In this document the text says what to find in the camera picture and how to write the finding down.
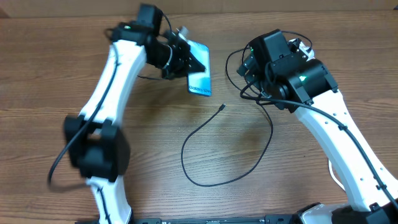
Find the blue Samsung Galaxy smartphone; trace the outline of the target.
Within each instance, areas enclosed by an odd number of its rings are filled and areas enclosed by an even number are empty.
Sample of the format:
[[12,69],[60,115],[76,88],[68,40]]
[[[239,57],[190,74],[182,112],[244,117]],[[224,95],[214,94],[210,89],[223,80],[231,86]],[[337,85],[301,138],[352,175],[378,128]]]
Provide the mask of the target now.
[[201,43],[178,38],[174,73],[187,77],[188,92],[211,96],[210,51]]

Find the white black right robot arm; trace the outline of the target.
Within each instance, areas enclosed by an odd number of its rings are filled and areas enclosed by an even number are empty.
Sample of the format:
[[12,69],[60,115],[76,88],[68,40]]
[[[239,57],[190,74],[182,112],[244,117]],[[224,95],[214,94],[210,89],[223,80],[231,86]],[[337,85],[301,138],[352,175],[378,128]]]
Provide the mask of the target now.
[[296,115],[338,174],[348,201],[314,203],[292,223],[396,223],[397,179],[377,158],[349,114],[338,84],[303,36],[279,29],[252,39],[238,73],[257,88],[255,101]]

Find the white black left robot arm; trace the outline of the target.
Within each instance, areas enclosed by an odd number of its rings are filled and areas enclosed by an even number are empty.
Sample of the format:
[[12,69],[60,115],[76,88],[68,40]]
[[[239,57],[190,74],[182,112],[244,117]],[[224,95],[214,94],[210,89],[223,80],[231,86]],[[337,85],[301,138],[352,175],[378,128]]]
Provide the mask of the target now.
[[161,31],[165,14],[141,4],[137,19],[111,31],[109,54],[99,82],[78,116],[64,121],[65,154],[91,187],[99,223],[133,223],[124,189],[131,149],[121,126],[136,78],[146,65],[164,80],[186,78],[188,91],[211,95],[210,52],[189,40],[187,29]]

